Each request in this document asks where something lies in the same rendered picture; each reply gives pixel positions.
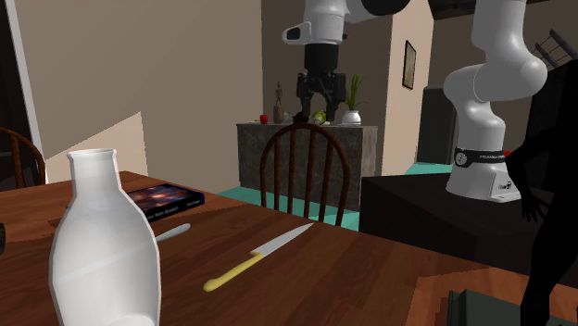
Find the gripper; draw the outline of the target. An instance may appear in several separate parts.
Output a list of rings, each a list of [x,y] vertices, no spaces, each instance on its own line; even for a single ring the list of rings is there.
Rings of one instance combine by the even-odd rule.
[[[306,44],[304,67],[307,72],[297,75],[296,96],[301,103],[301,112],[295,116],[298,122],[308,122],[311,99],[314,95],[313,83],[320,80],[320,93],[326,102],[326,119],[334,121],[339,105],[346,100],[346,76],[334,73],[338,64],[337,44]]]

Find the grey stone sideboard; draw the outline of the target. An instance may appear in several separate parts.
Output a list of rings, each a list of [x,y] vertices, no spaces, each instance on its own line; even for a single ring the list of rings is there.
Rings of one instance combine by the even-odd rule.
[[[260,161],[263,150],[270,138],[284,126],[282,124],[259,124],[256,122],[239,123],[237,128],[239,179],[244,188],[260,189]],[[358,210],[360,206],[361,179],[375,174],[376,139],[378,128],[375,126],[324,125],[322,127],[341,145],[347,158],[350,171],[350,183],[345,208]],[[293,191],[295,201],[306,198],[308,175],[308,152],[310,130],[299,129],[295,132],[295,169],[289,172],[291,133],[286,132],[280,138],[280,187],[281,202],[288,199],[288,191]],[[317,134],[312,168],[310,200],[319,203],[326,149],[328,140]],[[332,155],[326,203],[338,207],[344,178],[341,159],[338,153]]]

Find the dark cabinet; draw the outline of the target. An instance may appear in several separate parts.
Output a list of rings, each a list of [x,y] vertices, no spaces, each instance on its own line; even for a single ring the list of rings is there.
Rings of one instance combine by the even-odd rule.
[[[457,112],[442,86],[423,89],[417,161],[451,165],[457,141]]]

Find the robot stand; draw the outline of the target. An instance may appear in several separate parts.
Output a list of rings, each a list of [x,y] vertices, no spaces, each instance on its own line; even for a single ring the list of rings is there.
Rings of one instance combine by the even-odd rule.
[[[495,203],[446,191],[447,173],[364,177],[360,232],[452,257],[530,273],[538,222],[518,201]]]

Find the dark book with nebula cover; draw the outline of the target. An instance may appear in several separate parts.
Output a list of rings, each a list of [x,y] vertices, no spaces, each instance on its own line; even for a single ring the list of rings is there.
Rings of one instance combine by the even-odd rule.
[[[128,193],[149,223],[205,204],[203,193],[164,183]]]

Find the grey utensil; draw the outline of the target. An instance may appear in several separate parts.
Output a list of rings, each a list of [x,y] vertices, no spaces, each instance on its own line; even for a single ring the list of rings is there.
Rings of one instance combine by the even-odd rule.
[[[190,229],[190,227],[191,227],[191,225],[189,223],[184,223],[182,225],[179,225],[178,227],[172,228],[166,232],[161,233],[160,235],[155,237],[155,240],[157,242],[167,240],[169,238],[172,238],[174,236],[180,235],[180,234],[188,231]]]

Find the black human figure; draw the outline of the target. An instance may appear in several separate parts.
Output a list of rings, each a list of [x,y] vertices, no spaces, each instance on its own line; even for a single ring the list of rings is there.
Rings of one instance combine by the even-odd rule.
[[[546,326],[549,297],[578,259],[578,59],[547,74],[533,96],[526,137],[506,158],[522,217],[542,219],[521,301],[521,326]]]

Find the white vase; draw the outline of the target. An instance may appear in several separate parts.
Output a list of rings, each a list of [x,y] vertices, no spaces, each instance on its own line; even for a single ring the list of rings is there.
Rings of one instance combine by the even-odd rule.
[[[159,326],[157,242],[122,190],[114,149],[68,154],[73,197],[57,225],[49,284],[60,326]]]

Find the dark green box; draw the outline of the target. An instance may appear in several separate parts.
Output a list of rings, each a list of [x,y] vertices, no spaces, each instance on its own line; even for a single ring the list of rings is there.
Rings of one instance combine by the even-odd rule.
[[[516,305],[469,289],[450,291],[446,326],[578,326],[576,321],[554,316],[535,304]]]

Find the framed wall picture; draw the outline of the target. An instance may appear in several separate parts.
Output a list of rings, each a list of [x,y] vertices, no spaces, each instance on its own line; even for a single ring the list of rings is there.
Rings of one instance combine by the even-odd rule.
[[[417,53],[415,48],[409,41],[405,41],[402,86],[408,89],[414,87],[416,59]]]

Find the yellow handled knife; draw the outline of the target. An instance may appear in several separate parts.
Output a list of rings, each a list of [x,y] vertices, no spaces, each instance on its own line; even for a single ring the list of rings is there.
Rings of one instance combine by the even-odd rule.
[[[308,230],[311,226],[312,226],[312,223],[309,223],[309,224],[294,228],[291,231],[285,232],[285,233],[273,238],[272,240],[266,242],[265,244],[262,244],[261,246],[255,248],[254,250],[252,250],[250,252],[251,258],[249,258],[248,260],[246,260],[246,261],[240,263],[239,265],[231,268],[230,270],[228,270],[227,272],[225,272],[224,274],[222,274],[218,278],[206,281],[205,284],[203,285],[203,290],[205,292],[212,292],[212,291],[218,289],[224,283],[230,281],[232,278],[236,277],[237,275],[239,275],[243,271],[249,269],[250,267],[252,267],[256,263],[258,263],[262,258],[268,256],[269,254],[276,251],[277,249],[279,249],[283,245],[286,245],[287,243],[291,242],[298,235],[300,235],[301,233]]]

